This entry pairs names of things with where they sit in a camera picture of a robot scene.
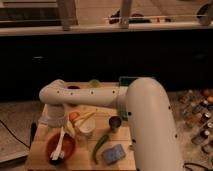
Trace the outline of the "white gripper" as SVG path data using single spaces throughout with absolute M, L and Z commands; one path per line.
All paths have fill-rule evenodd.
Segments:
M 50 127 L 62 127 L 65 125 L 67 119 L 65 116 L 63 117 L 51 117 L 49 115 L 42 115 L 39 118 L 39 123 L 40 124 L 45 124 L 48 125 Z

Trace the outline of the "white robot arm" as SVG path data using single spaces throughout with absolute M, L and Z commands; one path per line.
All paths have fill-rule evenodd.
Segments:
M 53 116 L 66 104 L 114 108 L 125 111 L 130 126 L 137 171 L 185 171 L 177 130 L 164 87 L 150 77 L 128 86 L 69 89 L 58 79 L 39 92 Z

